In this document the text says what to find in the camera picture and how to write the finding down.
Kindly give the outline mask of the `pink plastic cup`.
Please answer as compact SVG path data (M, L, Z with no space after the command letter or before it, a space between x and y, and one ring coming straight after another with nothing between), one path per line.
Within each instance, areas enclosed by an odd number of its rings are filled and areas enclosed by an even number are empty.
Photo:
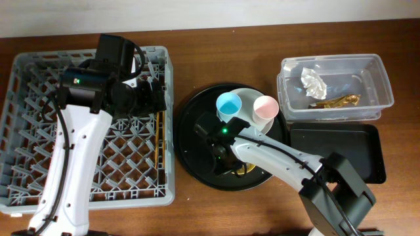
M257 125L266 125L279 113L280 107L271 96L260 96L253 103L253 122Z

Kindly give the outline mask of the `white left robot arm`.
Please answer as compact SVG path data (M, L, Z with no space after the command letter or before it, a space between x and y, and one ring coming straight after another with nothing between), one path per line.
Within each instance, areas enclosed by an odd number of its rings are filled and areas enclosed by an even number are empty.
M99 235L89 228L89 195L112 121L167 109L158 79L141 76L146 65L134 42L102 34L93 59L63 72L47 96L58 126L41 201L28 228L15 235Z

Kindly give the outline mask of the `white tissue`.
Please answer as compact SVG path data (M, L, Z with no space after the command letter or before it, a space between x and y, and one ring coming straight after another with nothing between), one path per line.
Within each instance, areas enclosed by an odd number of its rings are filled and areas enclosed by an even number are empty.
M306 96L317 100L326 99L327 85L313 69L303 68L301 73L301 83L306 89Z

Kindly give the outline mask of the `wooden chopstick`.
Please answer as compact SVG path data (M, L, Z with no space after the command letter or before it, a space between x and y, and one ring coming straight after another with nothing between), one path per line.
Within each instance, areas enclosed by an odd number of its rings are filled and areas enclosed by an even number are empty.
M158 169L159 157L159 130L160 130L160 112L156 113L156 131L155 131L155 152L154 152L154 168Z
M166 146L166 141L165 141L165 111L161 112L161 121L162 121L162 136L161 136L161 140L162 140L162 167L165 168L165 146Z

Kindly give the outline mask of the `white round plate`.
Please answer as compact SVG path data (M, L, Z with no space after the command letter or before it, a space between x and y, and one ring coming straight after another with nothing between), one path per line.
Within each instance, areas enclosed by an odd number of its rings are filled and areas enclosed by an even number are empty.
M231 90L230 92L237 94L241 98L241 101L242 101L241 109L238 115L235 117L238 117L244 121L249 122L251 126L256 127L260 132L262 132L263 134L266 134L271 129L274 123L274 118L266 125L257 125L253 122L253 118L252 118L254 101L258 97L264 96L264 95L261 92L254 90L252 88L237 88L237 89Z

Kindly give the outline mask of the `yellow bowl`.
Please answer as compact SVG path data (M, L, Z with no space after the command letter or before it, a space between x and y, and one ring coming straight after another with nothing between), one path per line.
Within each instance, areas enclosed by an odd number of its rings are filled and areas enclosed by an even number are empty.
M239 169L233 170L232 174L237 174L241 176L241 175L247 174L248 172L251 172L254 168L255 168L254 164L244 163Z

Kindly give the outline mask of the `gold brown snack wrapper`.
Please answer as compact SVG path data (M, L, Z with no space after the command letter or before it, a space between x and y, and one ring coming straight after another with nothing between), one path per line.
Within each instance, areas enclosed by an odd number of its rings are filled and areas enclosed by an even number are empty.
M308 109L332 109L332 108L341 108L349 104L357 106L360 101L360 94L348 94L346 96L334 98L332 100L326 100L323 102L318 102L310 104Z

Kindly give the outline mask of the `light blue plastic cup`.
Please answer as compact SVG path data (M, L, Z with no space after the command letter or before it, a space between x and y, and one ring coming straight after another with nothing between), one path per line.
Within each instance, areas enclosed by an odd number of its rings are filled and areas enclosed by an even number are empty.
M237 116L241 108L242 100L233 92L222 93L216 100L217 115L225 123Z

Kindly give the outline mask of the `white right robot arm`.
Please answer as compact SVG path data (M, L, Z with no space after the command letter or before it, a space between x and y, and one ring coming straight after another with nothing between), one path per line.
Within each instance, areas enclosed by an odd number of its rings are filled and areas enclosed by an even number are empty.
M196 120L194 132L211 152L211 170L217 176L252 164L297 191L314 226L311 235L361 235L357 227L376 198L346 157L305 153L243 119L225 123L208 112Z

